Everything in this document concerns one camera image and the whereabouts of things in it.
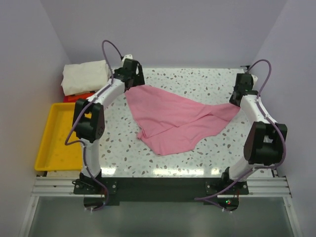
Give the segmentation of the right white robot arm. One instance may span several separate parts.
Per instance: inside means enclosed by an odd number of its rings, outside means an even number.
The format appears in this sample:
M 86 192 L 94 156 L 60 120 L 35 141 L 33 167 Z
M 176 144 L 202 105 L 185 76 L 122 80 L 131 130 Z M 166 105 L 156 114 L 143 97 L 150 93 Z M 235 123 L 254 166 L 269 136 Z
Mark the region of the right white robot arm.
M 253 89 L 251 74 L 238 73 L 229 102 L 245 112 L 251 129 L 243 146 L 243 157 L 222 173 L 220 189 L 231 194 L 237 182 L 244 182 L 259 169 L 271 169 L 284 160 L 287 126 L 273 119 L 259 92 Z

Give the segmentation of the pink t shirt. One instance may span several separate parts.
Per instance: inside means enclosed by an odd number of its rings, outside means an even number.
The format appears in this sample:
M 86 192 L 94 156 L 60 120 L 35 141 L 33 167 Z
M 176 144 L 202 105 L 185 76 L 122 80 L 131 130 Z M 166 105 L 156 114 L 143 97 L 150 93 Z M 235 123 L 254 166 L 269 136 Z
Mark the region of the pink t shirt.
M 230 103 L 207 105 L 149 85 L 133 87 L 125 97 L 140 128 L 137 138 L 161 156 L 193 150 L 200 140 L 221 133 L 240 111 Z

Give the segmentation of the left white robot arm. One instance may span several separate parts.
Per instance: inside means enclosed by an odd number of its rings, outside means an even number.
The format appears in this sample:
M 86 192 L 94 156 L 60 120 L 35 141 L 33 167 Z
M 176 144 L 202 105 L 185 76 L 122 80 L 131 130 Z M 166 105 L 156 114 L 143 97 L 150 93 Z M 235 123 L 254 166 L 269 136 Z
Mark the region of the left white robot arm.
M 114 70 L 114 78 L 87 99 L 75 102 L 72 132 L 76 133 L 82 149 L 81 176 L 89 177 L 85 188 L 92 194 L 102 189 L 99 162 L 99 140 L 105 131 L 105 109 L 132 87 L 144 85 L 142 65 L 131 54 L 121 59 L 121 67 Z

